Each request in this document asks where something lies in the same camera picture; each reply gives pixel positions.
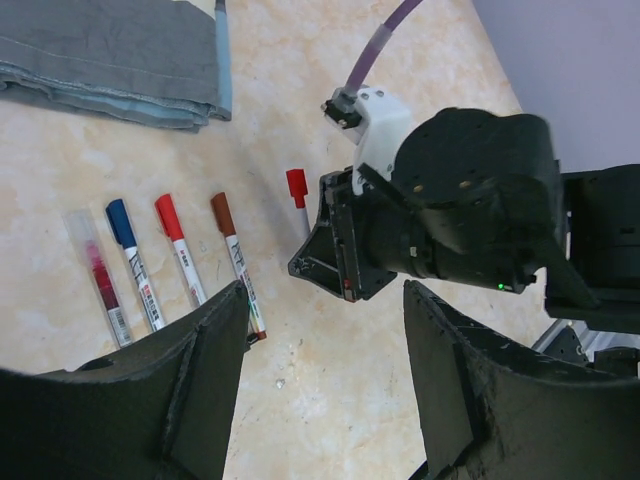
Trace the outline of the small red pen cap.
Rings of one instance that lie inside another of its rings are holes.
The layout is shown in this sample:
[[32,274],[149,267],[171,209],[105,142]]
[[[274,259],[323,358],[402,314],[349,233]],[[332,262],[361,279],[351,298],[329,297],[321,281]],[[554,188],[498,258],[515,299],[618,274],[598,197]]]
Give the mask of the small red pen cap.
[[306,196],[308,195],[305,171],[301,168],[287,170],[286,180],[295,207],[297,209],[305,209]]

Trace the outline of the blue pen cap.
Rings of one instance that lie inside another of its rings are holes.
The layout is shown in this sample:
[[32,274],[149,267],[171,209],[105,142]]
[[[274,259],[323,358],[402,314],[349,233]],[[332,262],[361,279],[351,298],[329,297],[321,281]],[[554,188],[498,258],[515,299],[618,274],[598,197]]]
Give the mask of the blue pen cap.
[[129,216],[122,199],[111,201],[105,208],[107,220],[117,244],[123,249],[137,246]]

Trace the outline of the small white red-end pen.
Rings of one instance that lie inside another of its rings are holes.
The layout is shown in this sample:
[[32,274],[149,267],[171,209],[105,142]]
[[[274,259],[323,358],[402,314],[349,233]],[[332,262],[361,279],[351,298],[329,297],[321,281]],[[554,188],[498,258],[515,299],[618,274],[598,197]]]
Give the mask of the small white red-end pen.
[[311,226],[310,226],[310,222],[309,222],[307,209],[305,207],[299,208],[297,210],[297,212],[298,212],[300,220],[301,220],[303,234],[304,234],[305,237],[308,237],[310,235],[310,233],[311,233]]

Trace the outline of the white brown-end marker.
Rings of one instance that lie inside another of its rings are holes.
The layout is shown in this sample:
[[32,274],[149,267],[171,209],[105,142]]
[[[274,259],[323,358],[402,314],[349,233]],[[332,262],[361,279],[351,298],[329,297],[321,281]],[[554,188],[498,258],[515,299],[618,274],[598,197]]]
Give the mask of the white brown-end marker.
[[253,333],[258,340],[264,340],[267,338],[266,325],[257,302],[256,292],[248,273],[238,237],[236,234],[228,235],[225,237],[225,241],[236,277],[243,283],[247,290]]

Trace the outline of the white red-end marker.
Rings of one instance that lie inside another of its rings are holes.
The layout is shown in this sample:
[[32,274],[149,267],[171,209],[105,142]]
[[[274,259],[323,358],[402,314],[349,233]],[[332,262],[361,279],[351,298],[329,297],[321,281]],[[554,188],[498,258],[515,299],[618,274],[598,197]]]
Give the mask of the white red-end marker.
[[207,301],[207,296],[201,284],[198,272],[193,263],[188,245],[184,239],[172,241],[174,250],[178,256],[180,266],[185,277],[188,291],[196,308],[202,306]]

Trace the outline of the brown marker cap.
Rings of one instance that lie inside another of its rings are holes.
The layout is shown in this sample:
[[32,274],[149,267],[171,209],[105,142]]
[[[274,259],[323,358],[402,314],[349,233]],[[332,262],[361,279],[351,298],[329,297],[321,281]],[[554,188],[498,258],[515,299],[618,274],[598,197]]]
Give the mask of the brown marker cap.
[[222,235],[224,237],[235,235],[236,230],[226,194],[224,192],[215,194],[210,200],[210,205],[216,220],[218,230],[222,233]]

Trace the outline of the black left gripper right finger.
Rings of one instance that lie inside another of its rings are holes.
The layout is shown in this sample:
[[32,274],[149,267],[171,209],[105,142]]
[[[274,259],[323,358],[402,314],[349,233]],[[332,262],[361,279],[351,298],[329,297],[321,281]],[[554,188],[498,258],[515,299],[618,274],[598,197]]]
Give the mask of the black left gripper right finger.
[[403,289],[419,479],[635,479],[639,382],[534,351]]

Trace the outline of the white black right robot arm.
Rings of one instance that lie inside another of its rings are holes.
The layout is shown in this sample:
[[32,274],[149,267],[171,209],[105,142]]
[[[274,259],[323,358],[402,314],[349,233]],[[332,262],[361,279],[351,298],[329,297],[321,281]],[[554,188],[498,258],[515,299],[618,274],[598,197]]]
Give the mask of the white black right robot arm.
[[401,273],[519,294],[544,270],[551,317],[637,333],[639,168],[565,173],[543,118],[448,108],[321,178],[288,270],[349,302]]

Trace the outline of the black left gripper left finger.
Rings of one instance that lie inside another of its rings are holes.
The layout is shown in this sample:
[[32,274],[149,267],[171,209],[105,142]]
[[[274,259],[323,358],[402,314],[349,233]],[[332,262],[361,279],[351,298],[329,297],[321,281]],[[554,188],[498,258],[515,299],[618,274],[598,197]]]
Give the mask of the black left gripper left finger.
[[163,329],[79,369],[1,373],[5,479],[219,479],[246,348],[232,282]]

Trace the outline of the white blue-end marker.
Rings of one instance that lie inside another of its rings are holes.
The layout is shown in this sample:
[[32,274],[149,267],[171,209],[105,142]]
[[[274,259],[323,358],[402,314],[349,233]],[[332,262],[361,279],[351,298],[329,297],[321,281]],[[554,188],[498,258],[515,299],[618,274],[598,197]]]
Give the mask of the white blue-end marker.
[[158,300],[153,290],[150,278],[142,262],[142,257],[136,246],[124,249],[131,273],[142,300],[146,318],[152,332],[157,332],[166,326]]

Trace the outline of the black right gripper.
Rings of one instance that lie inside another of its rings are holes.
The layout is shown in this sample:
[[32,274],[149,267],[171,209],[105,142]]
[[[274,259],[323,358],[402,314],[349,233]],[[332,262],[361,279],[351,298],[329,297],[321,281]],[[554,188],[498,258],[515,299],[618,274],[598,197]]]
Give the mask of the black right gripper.
[[397,273],[374,265],[365,250],[368,210],[353,193],[353,169],[320,179],[320,212],[308,238],[288,262],[288,273],[355,303],[369,300]]

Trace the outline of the red marker cap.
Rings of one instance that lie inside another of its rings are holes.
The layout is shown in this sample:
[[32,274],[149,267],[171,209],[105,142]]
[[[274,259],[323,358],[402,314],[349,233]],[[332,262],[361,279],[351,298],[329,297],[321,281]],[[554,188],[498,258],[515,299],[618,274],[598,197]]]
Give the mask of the red marker cap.
[[165,235],[172,242],[183,240],[185,236],[171,195],[161,195],[154,206]]

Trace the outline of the red clear pen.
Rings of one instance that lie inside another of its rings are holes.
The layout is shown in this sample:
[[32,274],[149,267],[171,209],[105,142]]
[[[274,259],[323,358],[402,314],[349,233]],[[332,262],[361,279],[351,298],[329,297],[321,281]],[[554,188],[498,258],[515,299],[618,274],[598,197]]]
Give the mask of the red clear pen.
[[116,345],[119,348],[131,345],[133,338],[91,213],[88,210],[70,211],[63,220],[72,245],[91,276]]

